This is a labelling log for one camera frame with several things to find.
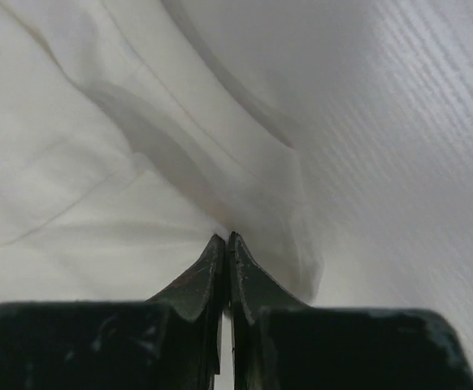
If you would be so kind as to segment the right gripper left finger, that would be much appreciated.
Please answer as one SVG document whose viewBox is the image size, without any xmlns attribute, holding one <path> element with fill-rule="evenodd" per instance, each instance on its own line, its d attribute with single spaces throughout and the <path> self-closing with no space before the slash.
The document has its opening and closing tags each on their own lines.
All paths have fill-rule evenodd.
<svg viewBox="0 0 473 390">
<path fill-rule="evenodd" d="M 211 389 L 224 242 L 145 301 L 0 304 L 0 389 Z"/>
</svg>

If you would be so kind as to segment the white t shirt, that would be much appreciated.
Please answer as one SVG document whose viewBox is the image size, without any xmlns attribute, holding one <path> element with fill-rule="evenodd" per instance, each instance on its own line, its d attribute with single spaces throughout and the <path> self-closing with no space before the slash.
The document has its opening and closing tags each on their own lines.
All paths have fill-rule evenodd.
<svg viewBox="0 0 473 390">
<path fill-rule="evenodd" d="M 156 293 L 237 231 L 303 301 L 322 254 L 297 151 L 158 1 L 0 1 L 0 302 Z"/>
</svg>

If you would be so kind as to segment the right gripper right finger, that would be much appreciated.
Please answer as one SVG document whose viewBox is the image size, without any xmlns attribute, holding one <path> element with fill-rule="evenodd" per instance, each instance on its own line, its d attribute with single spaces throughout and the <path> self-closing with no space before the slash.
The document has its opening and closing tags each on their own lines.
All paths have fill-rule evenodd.
<svg viewBox="0 0 473 390">
<path fill-rule="evenodd" d="M 227 245 L 237 389 L 473 389 L 455 330 L 430 310 L 314 308 Z"/>
</svg>

